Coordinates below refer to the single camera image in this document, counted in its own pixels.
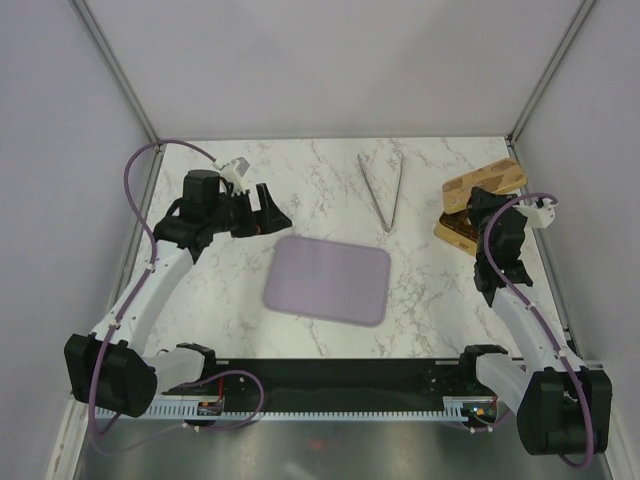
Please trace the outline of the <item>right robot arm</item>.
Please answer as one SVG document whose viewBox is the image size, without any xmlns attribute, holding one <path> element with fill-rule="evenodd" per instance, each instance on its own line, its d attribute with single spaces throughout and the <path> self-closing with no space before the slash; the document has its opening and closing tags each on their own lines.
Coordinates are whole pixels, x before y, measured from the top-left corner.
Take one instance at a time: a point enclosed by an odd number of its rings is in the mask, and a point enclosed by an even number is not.
<svg viewBox="0 0 640 480">
<path fill-rule="evenodd" d="M 515 414 L 529 454 L 556 455 L 573 468 L 585 468 L 608 446 L 612 382 L 546 320 L 521 259 L 526 229 L 547 228 L 557 203 L 546 193 L 517 196 L 472 188 L 466 210 L 478 234 L 474 282 L 507 326 L 523 362 L 495 350 L 456 373 L 463 391 L 476 395 L 489 388 Z"/>
</svg>

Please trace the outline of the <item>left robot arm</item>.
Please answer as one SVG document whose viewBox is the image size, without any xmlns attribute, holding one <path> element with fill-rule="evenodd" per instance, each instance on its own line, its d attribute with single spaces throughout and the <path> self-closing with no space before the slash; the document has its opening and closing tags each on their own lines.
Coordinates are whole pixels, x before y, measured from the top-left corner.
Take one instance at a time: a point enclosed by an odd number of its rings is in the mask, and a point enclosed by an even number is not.
<svg viewBox="0 0 640 480">
<path fill-rule="evenodd" d="M 157 395 L 174 388 L 187 385 L 197 394 L 216 388 L 213 350 L 182 343 L 154 358 L 144 351 L 167 301 L 215 235 L 249 238 L 291 227 L 266 184 L 257 184 L 256 193 L 260 207 L 253 209 L 249 193 L 236 190 L 221 174 L 187 173 L 181 197 L 153 229 L 147 265 L 89 334 L 74 334 L 65 344 L 77 401 L 137 418 Z"/>
</svg>

